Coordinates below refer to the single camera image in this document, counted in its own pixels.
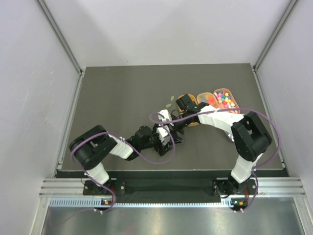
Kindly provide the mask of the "orange tray yellow gummies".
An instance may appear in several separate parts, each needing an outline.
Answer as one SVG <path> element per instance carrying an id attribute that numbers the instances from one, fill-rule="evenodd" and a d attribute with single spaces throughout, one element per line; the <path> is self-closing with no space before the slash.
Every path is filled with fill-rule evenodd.
<path id="1" fill-rule="evenodd" d="M 191 94 L 181 95 L 176 100 L 176 104 L 179 108 L 178 119 L 186 118 L 200 111 L 196 98 Z M 197 125 L 199 125 L 199 119 L 196 116 L 184 119 L 181 124 L 178 124 L 180 128 L 183 128 L 183 126 L 193 127 Z"/>

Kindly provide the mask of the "pink tray colourful candies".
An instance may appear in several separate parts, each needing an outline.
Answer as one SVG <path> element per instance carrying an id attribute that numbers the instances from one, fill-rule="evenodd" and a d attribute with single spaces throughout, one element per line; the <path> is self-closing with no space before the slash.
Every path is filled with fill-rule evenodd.
<path id="1" fill-rule="evenodd" d="M 226 88 L 216 89 L 213 93 L 220 109 L 231 109 L 231 113 L 239 114 L 239 106 L 231 91 Z"/>

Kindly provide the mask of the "silver metal scoop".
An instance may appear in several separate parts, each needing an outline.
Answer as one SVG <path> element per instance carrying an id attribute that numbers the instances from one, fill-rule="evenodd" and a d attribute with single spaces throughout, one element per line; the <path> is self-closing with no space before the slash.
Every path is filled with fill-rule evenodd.
<path id="1" fill-rule="evenodd" d="M 227 136 L 232 142 L 234 142 L 234 136 L 232 134 L 227 134 Z"/>

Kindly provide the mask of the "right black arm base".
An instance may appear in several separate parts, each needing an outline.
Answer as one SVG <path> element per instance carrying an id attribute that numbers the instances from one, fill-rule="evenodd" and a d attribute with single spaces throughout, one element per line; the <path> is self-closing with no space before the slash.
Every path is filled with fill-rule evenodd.
<path id="1" fill-rule="evenodd" d="M 232 177 L 217 178 L 212 181 L 214 192 L 220 197 L 244 195 L 248 193 L 252 195 L 256 192 L 256 181 L 254 179 L 247 179 L 243 183 L 238 183 Z"/>

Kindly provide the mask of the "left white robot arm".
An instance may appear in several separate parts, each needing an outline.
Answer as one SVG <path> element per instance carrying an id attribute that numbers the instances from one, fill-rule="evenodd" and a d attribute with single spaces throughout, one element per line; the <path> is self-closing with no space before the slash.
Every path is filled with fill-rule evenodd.
<path id="1" fill-rule="evenodd" d="M 128 139 L 107 134 L 103 126 L 97 125 L 69 144 L 76 161 L 95 180 L 94 188 L 100 194 L 110 191 L 110 177 L 102 160 L 109 154 L 126 161 L 132 161 L 142 150 L 153 148 L 160 156 L 172 149 L 173 144 L 181 142 L 177 132 L 168 125 L 163 128 L 155 124 L 153 128 L 141 126 Z"/>

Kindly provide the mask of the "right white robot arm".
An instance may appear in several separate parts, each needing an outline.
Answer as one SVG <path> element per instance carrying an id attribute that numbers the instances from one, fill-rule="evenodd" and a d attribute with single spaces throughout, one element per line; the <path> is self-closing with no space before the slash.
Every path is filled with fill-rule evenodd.
<path id="1" fill-rule="evenodd" d="M 258 114 L 237 114 L 225 109 L 217 109 L 207 103 L 195 103 L 184 95 L 176 100 L 183 111 L 174 130 L 182 130 L 190 123 L 196 122 L 225 131 L 235 143 L 238 153 L 235 166 L 231 171 L 228 188 L 232 193 L 241 193 L 246 188 L 246 180 L 252 175 L 258 160 L 272 143 L 272 138 Z"/>

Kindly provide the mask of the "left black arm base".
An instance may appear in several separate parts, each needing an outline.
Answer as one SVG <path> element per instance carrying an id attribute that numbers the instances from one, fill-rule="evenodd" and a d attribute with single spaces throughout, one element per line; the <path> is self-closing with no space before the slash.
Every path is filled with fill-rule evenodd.
<path id="1" fill-rule="evenodd" d="M 80 182 L 83 184 L 83 195 L 86 196 L 99 196 L 99 195 L 112 195 L 107 189 L 95 184 L 93 181 L 87 178 L 80 178 Z"/>

